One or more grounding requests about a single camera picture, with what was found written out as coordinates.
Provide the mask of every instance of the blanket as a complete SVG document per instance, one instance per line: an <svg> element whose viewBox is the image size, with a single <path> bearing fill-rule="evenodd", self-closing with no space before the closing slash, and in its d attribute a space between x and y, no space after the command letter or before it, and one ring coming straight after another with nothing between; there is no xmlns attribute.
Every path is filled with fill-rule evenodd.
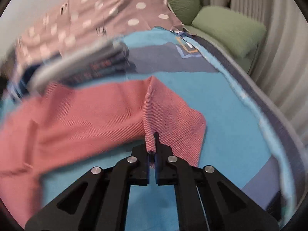
<svg viewBox="0 0 308 231"><path fill-rule="evenodd" d="M155 76L207 120L198 166L215 166L263 209L281 192L283 225L307 193L308 162L303 149L279 112L236 64L209 42L192 38L162 28L132 33L123 37L131 69L80 86ZM5 101L5 112L11 103ZM133 145L43 175L42 206L91 167L107 168L127 157ZM136 223L139 230L177 230L172 188L133 187L126 229L134 230Z"/></svg>

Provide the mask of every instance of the metal screw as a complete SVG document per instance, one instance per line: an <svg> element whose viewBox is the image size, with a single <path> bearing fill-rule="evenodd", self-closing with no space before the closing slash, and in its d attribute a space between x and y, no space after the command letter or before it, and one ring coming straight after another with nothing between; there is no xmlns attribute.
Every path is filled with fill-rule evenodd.
<svg viewBox="0 0 308 231"><path fill-rule="evenodd" d="M95 175L99 174L101 171L102 169L100 167L94 167L91 169L91 173Z"/></svg>
<svg viewBox="0 0 308 231"><path fill-rule="evenodd" d="M136 157L128 157L128 158L127 158L127 161L128 161L129 163L135 163L135 162L137 161L137 158L136 158Z"/></svg>
<svg viewBox="0 0 308 231"><path fill-rule="evenodd" d="M207 173L213 173L215 171L213 166L205 166L204 170Z"/></svg>
<svg viewBox="0 0 308 231"><path fill-rule="evenodd" d="M169 162L176 162L176 161L177 161L177 157L175 157L175 156L169 156L169 157L168 157L168 161L169 161Z"/></svg>

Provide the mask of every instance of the blue cloth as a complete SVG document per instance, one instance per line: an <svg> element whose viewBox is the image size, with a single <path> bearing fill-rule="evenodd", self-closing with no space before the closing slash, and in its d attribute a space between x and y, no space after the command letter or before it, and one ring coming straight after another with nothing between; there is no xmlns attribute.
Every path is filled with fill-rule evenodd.
<svg viewBox="0 0 308 231"><path fill-rule="evenodd" d="M271 152L273 152L278 157L281 155L279 157L281 171L288 173L288 168L283 167L286 163L285 157L282 152L279 152L283 149L281 143L277 140L275 133L271 131L270 124L262 118L262 115L258 114L255 103L249 101L249 96L244 94L240 86L234 82L231 76L225 73L221 64L209 52L194 40L185 40L197 47L208 63L219 72L198 72L194 70L193 72L154 72L152 74L126 73L125 75L110 75L100 80L91 81L86 86L145 79L154 75L168 88L181 96L191 108L200 111L205 116L207 130L200 156L200 167L213 165L236 186L243 188L266 164L271 157ZM160 28L132 33L124 37L123 41L130 49L164 45L170 42L173 44L179 43L173 33ZM190 65L194 58L196 59L196 56L184 58L184 60L188 61L187 65ZM5 105L7 106L4 106L4 108L8 111L7 108L10 108L11 104L6 102ZM118 160L130 155L130 150L134 144L118 147L97 157L46 174L42 177L44 188L42 204L45 205L50 202L92 167L107 168L114 166ZM292 197L292 194L294 194L292 192L292 178L285 175L283 175L283 178L286 180L285 183L290 184L284 190L290 193L290 197ZM151 183L147 187L132 187L126 230L135 230L136 223L138 230L141 231L177 230L177 211L173 188L155 185L153 173L151 173ZM290 211L287 213L291 213L292 199L288 203Z"/></svg>

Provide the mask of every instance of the green pillow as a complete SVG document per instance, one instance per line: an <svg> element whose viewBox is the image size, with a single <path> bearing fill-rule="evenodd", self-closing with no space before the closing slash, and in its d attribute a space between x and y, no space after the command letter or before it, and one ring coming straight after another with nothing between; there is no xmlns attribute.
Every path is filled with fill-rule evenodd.
<svg viewBox="0 0 308 231"><path fill-rule="evenodd" d="M227 8L203 7L192 26L221 42L238 58L244 58L264 37L266 27Z"/></svg>
<svg viewBox="0 0 308 231"><path fill-rule="evenodd" d="M246 73L248 73L251 66L251 61L248 58L237 58L235 61Z"/></svg>
<svg viewBox="0 0 308 231"><path fill-rule="evenodd" d="M229 51L226 49L225 46L223 46L219 41L217 41L215 38L211 37L210 35L208 35L207 33L193 27L193 26L190 26L190 25L185 25L185 28L188 30L189 33L191 34L194 34L196 36L200 36L201 38L211 42L211 43L214 43L216 44L218 47L222 48L225 52L227 52L228 54Z"/></svg>
<svg viewBox="0 0 308 231"><path fill-rule="evenodd" d="M182 23L191 25L200 10L200 0L168 0L175 15Z"/></svg>

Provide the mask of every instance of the red knit fabric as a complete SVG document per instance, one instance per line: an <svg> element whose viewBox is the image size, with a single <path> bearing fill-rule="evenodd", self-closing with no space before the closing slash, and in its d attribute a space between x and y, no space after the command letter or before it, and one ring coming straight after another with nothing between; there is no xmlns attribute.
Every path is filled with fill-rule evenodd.
<svg viewBox="0 0 308 231"><path fill-rule="evenodd" d="M155 77L74 90L52 84L43 97L24 101L0 132L0 197L24 226L38 210L39 178L153 134L196 166L205 119Z"/></svg>

